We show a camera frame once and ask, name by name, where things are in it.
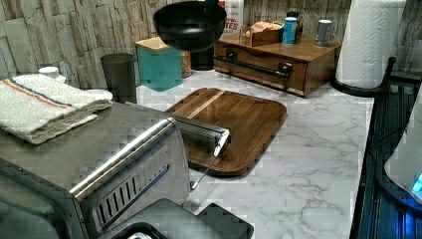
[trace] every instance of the black bowl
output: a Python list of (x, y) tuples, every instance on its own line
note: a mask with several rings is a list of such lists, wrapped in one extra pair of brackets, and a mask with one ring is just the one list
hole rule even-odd
[(155, 29), (170, 47), (201, 52), (214, 46), (223, 34), (226, 11), (220, 6), (188, 1), (167, 5), (153, 17)]

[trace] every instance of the teal canister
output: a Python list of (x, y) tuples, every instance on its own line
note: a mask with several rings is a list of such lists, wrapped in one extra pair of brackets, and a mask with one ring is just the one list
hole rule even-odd
[(182, 84), (181, 52), (170, 48), (160, 38), (135, 43), (140, 84), (163, 92)]
[(296, 28), (298, 27), (298, 18), (285, 18), (285, 27), (283, 32), (283, 43), (294, 44), (296, 37)]

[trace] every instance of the striped towel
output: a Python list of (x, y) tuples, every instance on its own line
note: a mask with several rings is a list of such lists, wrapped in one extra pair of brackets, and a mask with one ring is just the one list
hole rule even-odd
[(44, 75), (24, 75), (0, 81), (0, 127), (39, 144), (97, 118), (111, 106), (82, 90)]

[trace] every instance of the white marble countertop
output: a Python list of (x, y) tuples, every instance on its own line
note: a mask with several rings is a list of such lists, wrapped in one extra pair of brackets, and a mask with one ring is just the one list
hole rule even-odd
[[(325, 84), (305, 99), (214, 71), (193, 72), (162, 93), (137, 88), (140, 105), (165, 111), (200, 88), (218, 88), (280, 102), (288, 118), (245, 175), (205, 176), (184, 207), (211, 202), (255, 227), (255, 239), (348, 238), (373, 99)], [(199, 172), (191, 171), (192, 179)]]

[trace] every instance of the jar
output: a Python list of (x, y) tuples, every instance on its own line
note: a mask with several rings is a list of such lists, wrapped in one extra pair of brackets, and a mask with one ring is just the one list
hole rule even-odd
[(182, 51), (182, 77), (187, 78), (192, 75), (190, 68), (190, 52)]

